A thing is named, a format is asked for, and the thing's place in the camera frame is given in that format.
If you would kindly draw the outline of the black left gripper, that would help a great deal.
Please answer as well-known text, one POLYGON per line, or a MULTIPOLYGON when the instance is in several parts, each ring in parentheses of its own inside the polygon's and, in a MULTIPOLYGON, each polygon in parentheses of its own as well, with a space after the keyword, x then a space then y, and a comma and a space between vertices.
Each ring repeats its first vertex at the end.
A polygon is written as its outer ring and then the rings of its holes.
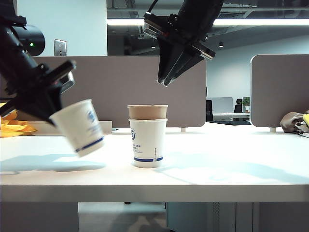
POLYGON ((40 64, 35 78, 16 91, 16 96, 0 108, 0 115, 6 116, 16 109, 54 125, 50 116, 61 109, 62 84, 59 79, 75 68, 73 60, 67 60, 53 70, 40 64))

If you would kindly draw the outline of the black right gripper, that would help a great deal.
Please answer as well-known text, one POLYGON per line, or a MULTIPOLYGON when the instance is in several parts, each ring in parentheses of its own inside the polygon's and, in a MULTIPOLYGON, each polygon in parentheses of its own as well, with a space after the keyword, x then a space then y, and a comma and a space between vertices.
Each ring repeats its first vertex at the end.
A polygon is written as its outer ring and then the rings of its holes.
POLYGON ((215 57, 215 52, 201 43, 206 40, 215 19, 216 15, 211 13, 154 16, 154 28, 162 36, 157 39, 160 50, 158 83, 167 87, 182 73, 202 61, 203 57, 215 57))

